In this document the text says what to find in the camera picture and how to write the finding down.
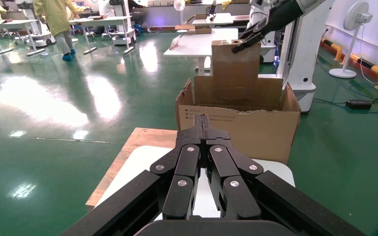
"wooden table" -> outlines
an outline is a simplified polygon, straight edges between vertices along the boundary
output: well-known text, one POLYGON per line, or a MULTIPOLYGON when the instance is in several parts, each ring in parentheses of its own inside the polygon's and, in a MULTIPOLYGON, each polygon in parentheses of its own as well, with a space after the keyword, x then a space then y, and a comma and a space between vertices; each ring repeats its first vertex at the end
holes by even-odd
POLYGON ((163 130, 163 129, 146 129, 146 128, 135 128, 131 133, 130 137, 124 144, 120 153, 118 153, 112 165, 109 167, 105 176, 102 178, 92 195, 86 202, 86 208, 92 210, 99 199, 105 193, 109 184, 120 171, 121 167, 128 159, 129 155, 137 147, 149 145, 162 148, 174 148, 176 142, 176 130, 163 130))

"white tabletop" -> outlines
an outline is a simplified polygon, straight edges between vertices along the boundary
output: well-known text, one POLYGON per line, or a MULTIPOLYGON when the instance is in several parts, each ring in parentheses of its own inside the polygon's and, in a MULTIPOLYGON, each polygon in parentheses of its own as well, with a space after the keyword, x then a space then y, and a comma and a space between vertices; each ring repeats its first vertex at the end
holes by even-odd
MULTIPOLYGON (((105 193, 102 195, 96 206, 101 204, 112 194, 114 194, 116 191, 130 182, 143 170, 149 170, 151 164, 159 160, 170 150, 170 148, 152 146, 141 146, 136 148, 126 160, 118 174, 112 180, 111 184, 106 189, 105 193)), ((262 165, 264 171, 270 170, 274 174, 288 182, 290 185, 295 186, 292 171, 286 165, 274 161, 263 161, 255 159, 253 159, 253 161, 262 165)), ((198 182, 193 215, 200 215, 202 217, 220 216, 220 212, 215 207, 214 198, 212 197, 212 193, 208 184, 208 178, 205 175, 204 169, 201 169, 201 176, 198 182)), ((156 220, 160 219, 162 219, 161 214, 156 218, 156 220)))
POLYGON ((12 22, 0 24, 0 29, 23 29, 25 24, 34 22, 37 20, 13 20, 12 22))
POLYGON ((81 24, 85 27, 92 27, 92 26, 114 26, 121 23, 123 20, 131 18, 131 16, 109 16, 105 19, 94 20, 88 18, 80 18, 69 21, 71 25, 81 24))
POLYGON ((238 29, 212 29, 210 34, 195 34, 190 30, 179 40, 178 46, 168 49, 168 57, 209 57, 212 56, 212 41, 238 39, 238 29))
POLYGON ((205 25, 227 25, 232 24, 232 16, 230 13, 217 13, 214 20, 210 20, 210 17, 207 17, 205 20, 194 20, 192 25, 194 26, 205 26, 205 25))

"electric fan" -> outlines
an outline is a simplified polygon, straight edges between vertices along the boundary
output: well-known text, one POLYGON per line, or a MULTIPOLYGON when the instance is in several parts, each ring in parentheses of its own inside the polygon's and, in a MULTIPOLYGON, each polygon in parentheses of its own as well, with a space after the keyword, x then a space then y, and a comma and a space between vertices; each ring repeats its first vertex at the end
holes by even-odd
POLYGON ((344 19, 343 27, 345 30, 354 30, 353 39, 351 40, 350 47, 348 48, 348 53, 343 68, 331 69, 329 72, 330 75, 345 79, 351 79, 357 76, 356 72, 346 69, 348 60, 350 59, 351 51, 353 50, 360 27, 365 23, 369 23, 372 18, 373 15, 369 13, 369 4, 365 1, 356 2, 350 8, 350 10, 348 10, 346 18, 344 19))

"white table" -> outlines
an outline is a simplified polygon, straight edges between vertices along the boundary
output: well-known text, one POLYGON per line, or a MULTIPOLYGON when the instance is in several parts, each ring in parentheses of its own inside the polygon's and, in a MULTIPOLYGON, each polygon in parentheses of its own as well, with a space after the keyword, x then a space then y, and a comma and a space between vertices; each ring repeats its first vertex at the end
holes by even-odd
MULTIPOLYGON (((159 160, 170 150, 170 148, 153 146, 141 146, 136 148, 112 180, 111 184, 96 204, 96 207, 139 175, 143 170, 149 170, 151 164, 159 160)), ((290 185, 295 186, 292 171, 286 165, 274 161, 255 159, 254 161, 262 165, 264 171, 270 170, 290 185)), ((220 217, 220 212, 215 207, 214 198, 212 197, 204 169, 201 169, 193 215, 200 215, 202 217, 220 217)), ((160 214, 155 220, 161 219, 162 215, 160 214)))
POLYGON ((88 50, 84 51, 83 54, 86 55, 90 52, 93 52, 96 50, 96 47, 91 47, 91 44, 89 43, 88 36, 86 35, 85 27, 100 27, 100 26, 118 26, 122 25, 124 27, 124 37, 126 38, 126 50, 124 51, 124 54, 129 53, 131 50, 134 49, 134 47, 130 47, 128 43, 128 35, 127 35, 127 25, 126 25, 126 19, 131 18, 131 16, 109 16, 105 19, 100 20, 93 20, 88 18, 80 18, 76 20, 69 21, 71 25, 77 25, 80 24, 83 29, 83 35, 85 36, 86 43, 88 44, 88 50))
MULTIPOLYGON (((36 54, 39 54, 39 53, 45 51, 45 49, 37 50, 37 48, 35 47, 35 44, 34 44, 34 40, 32 39, 30 32, 28 31, 27 25, 28 24, 31 25, 31 23, 35 22, 35 21, 37 21, 37 20, 13 20, 12 22, 0 24, 0 29, 7 29, 7 30, 26 29, 26 31, 28 33, 28 37, 30 38, 30 41, 31 41, 32 49, 34 50, 31 53, 27 53, 27 57, 33 56, 33 55, 36 55, 36 54)), ((10 52, 10 51, 12 51, 12 48, 8 48, 8 49, 4 50, 2 48, 2 46, 0 45, 0 54, 6 53, 6 52, 10 52)))
POLYGON ((205 58, 212 56, 212 41, 238 39, 237 29, 212 29, 211 34, 195 34, 189 30, 183 35, 178 46, 168 49, 163 55, 166 57, 197 57, 198 74, 205 74, 205 58))
POLYGON ((228 25, 234 23, 230 13, 216 13, 215 18, 211 21, 210 17, 205 20, 194 20, 192 25, 194 26, 211 26, 214 28, 218 25, 228 25))

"white fan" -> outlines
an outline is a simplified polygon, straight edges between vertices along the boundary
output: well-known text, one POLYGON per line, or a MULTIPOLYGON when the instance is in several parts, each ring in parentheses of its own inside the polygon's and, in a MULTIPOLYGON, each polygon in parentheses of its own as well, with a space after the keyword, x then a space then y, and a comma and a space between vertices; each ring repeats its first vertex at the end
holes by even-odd
POLYGON ((346 15, 346 18, 344 19, 344 29, 352 31, 354 30, 353 39, 351 40, 350 47, 348 48, 348 53, 346 56, 346 60, 344 62, 344 66, 342 69, 331 69, 330 75, 339 77, 339 78, 345 78, 345 79, 351 79, 357 76, 356 72, 352 70, 347 70, 347 64, 348 60, 350 59, 351 51, 353 50, 354 43, 356 42, 358 32, 360 30, 360 27, 365 24, 369 23, 373 18, 373 15, 369 13, 369 4, 365 1, 358 1, 356 2, 350 10, 348 10, 348 13, 346 15))
MULTIPOLYGON (((185 0, 175 0, 173 3, 175 9, 179 12, 180 15, 180 24, 183 24, 183 9, 185 8, 185 0)), ((185 29, 180 29, 177 33, 186 33, 188 32, 185 29)))

